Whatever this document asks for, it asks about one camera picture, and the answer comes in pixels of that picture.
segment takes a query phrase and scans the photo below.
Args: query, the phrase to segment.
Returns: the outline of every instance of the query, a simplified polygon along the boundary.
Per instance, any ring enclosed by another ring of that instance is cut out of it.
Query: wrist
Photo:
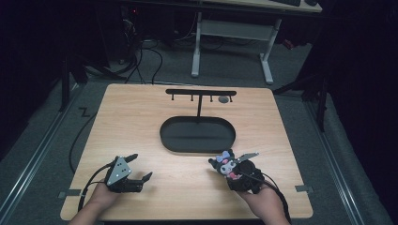
[[[267,225],[290,225],[286,217],[261,217],[260,219]]]
[[[93,214],[99,216],[103,211],[105,211],[105,207],[99,202],[91,202],[89,201],[84,208],[88,209]]]

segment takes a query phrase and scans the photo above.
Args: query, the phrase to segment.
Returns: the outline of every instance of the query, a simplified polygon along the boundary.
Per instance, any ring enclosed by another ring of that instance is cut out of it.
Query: black oval tray
[[[221,153],[235,137],[234,127],[219,117],[175,116],[161,125],[161,142],[178,153]]]

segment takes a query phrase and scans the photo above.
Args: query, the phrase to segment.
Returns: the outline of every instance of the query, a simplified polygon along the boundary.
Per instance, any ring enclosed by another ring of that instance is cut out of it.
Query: black cable
[[[208,37],[208,38],[204,38],[204,40],[205,41],[207,41],[208,43],[210,43],[210,44],[213,44],[213,43],[217,43],[218,41],[221,43],[219,46],[217,46],[217,47],[215,47],[215,48],[207,48],[207,47],[204,47],[202,44],[201,44],[201,48],[202,49],[206,49],[206,50],[218,50],[219,48],[221,48],[222,46],[223,46],[223,44],[224,44],[224,38],[223,37],[213,37],[213,38],[210,38],[210,37]]]
[[[175,44],[179,46],[192,46],[195,44],[195,39],[191,40],[192,38],[195,38],[196,36],[190,36],[190,37],[185,37],[183,39],[175,40]]]
[[[141,62],[143,60],[143,44],[141,43],[140,46],[140,60],[138,60],[137,64],[135,65],[135,68],[132,70],[132,72],[130,73],[130,75],[126,78],[125,83],[129,82],[130,77],[132,76],[132,74],[135,72],[135,70],[141,65]]]
[[[161,65],[163,64],[163,57],[161,56],[161,54],[159,52],[157,52],[155,50],[147,49],[147,48],[144,48],[143,50],[152,51],[152,52],[156,53],[161,58],[161,63],[159,64],[158,69],[156,69],[155,73],[152,75],[152,85],[153,85],[153,84],[155,84],[155,76],[159,72],[159,70],[161,69]]]
[[[276,185],[275,181],[274,181],[270,176],[266,175],[266,174],[263,173],[263,172],[261,172],[261,173],[262,173],[264,176],[266,176],[269,180],[271,180],[272,183],[273,183],[273,185],[274,185],[277,189],[279,189],[278,186]]]
[[[75,174],[75,172],[76,172],[75,169],[73,168],[73,165],[72,165],[72,151],[73,151],[74,145],[77,143],[77,140],[79,139],[79,137],[80,137],[80,135],[82,134],[82,132],[83,132],[83,130],[85,129],[85,127],[87,127],[88,123],[90,123],[90,121],[91,121],[94,117],[96,117],[96,115],[97,115],[97,112],[95,112],[95,113],[85,122],[85,124],[82,126],[82,128],[80,128],[79,132],[77,133],[77,135],[76,135],[76,137],[75,137],[75,139],[74,139],[74,141],[73,141],[73,143],[72,143],[72,146],[71,146],[70,149],[69,149],[69,166],[70,166],[70,169],[72,170],[73,174]]]
[[[290,213],[289,213],[289,205],[287,204],[286,198],[284,197],[284,195],[281,193],[281,191],[278,189],[278,186],[276,186],[275,182],[270,179],[275,186],[273,186],[271,183],[265,181],[265,180],[260,180],[257,179],[255,177],[250,176],[249,174],[246,174],[244,172],[239,172],[244,176],[247,176],[255,181],[258,181],[266,186],[268,186],[269,188],[273,189],[275,191],[275,193],[278,195],[278,197],[281,199],[282,205],[283,205],[283,211],[284,211],[284,216],[286,217],[287,221],[292,224],[292,218],[290,217]]]
[[[140,69],[137,67],[138,76],[140,77],[141,84],[146,84],[143,76],[141,75]]]
[[[91,182],[91,183],[89,184],[89,186],[90,186],[90,185],[93,185],[93,184],[105,184],[105,182],[103,182],[103,181],[93,181],[93,182]]]

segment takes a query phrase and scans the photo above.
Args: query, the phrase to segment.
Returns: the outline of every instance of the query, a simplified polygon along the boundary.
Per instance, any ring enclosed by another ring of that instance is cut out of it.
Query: white desk
[[[300,12],[316,12],[322,11],[319,5],[311,7],[304,1],[301,1],[299,7],[293,7],[286,4],[276,3],[269,0],[201,0],[202,2],[210,3],[222,3],[222,4],[234,4],[242,5],[246,7],[261,7],[261,8],[272,8],[278,10],[292,10]],[[214,20],[202,20],[202,13],[198,13],[198,21],[196,27],[196,43],[195,50],[193,53],[192,71],[193,77],[199,76],[200,67],[200,39],[202,35],[219,36],[219,37],[230,37],[230,38],[246,38],[263,40],[268,43],[264,49],[264,53],[260,54],[260,62],[263,68],[266,83],[273,84],[272,74],[269,69],[268,58],[271,53],[272,46],[275,42],[275,38],[278,35],[278,31],[281,25],[282,19],[276,20],[273,25],[257,25],[248,23],[238,22],[221,22]]]

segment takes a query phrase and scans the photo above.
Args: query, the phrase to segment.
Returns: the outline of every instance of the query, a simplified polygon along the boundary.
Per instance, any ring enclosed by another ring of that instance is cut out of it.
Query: floor
[[[276,89],[295,80],[311,45],[287,50],[274,46],[269,57],[274,84],[265,83],[258,54],[262,42],[209,41],[202,47],[201,70],[191,77],[191,39],[173,47],[147,41],[139,72],[129,83],[249,86]],[[123,67],[113,64],[112,69]],[[75,168],[109,83],[89,76],[86,85],[71,82],[71,102],[59,112],[60,83],[34,113],[23,135],[0,162],[0,224],[67,224],[59,213]],[[293,224],[392,224],[347,140],[328,98],[325,132],[314,123],[316,102],[303,102],[300,91],[275,96],[314,215]]]

